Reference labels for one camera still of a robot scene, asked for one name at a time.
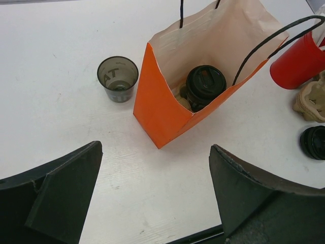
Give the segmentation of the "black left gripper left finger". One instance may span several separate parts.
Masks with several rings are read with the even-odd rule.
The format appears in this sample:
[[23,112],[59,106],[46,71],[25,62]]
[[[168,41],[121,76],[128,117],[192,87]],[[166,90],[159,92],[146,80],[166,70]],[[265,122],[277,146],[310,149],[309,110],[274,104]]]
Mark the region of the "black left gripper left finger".
[[1,179],[1,243],[79,243],[102,157],[93,141]]

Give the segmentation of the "orange paper bag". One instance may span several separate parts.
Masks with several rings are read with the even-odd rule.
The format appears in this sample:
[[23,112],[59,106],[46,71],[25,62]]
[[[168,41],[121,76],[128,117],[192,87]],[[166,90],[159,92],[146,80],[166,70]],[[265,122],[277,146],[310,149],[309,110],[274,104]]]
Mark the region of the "orange paper bag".
[[[145,49],[133,112],[155,146],[164,147],[226,101],[289,44],[287,29],[260,1],[215,1],[155,34]],[[217,68],[226,88],[191,112],[174,92],[201,65]]]

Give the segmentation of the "dark coffee cup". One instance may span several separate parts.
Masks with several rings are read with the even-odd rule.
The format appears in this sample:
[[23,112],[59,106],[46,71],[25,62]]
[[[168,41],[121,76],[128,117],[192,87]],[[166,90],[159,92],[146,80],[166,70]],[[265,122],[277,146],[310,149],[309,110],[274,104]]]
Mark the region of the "dark coffee cup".
[[109,99],[115,103],[124,103],[133,96],[139,70],[131,59],[112,56],[100,63],[96,75]]
[[198,112],[208,106],[216,97],[202,98],[195,95],[190,89],[186,92],[187,101],[189,102],[193,112]]

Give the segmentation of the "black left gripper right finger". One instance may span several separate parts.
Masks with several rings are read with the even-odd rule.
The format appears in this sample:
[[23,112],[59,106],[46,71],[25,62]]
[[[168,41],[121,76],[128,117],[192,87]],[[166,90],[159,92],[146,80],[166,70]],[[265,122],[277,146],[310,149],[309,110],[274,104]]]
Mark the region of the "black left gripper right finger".
[[286,180],[211,146],[225,243],[324,243],[324,189]]

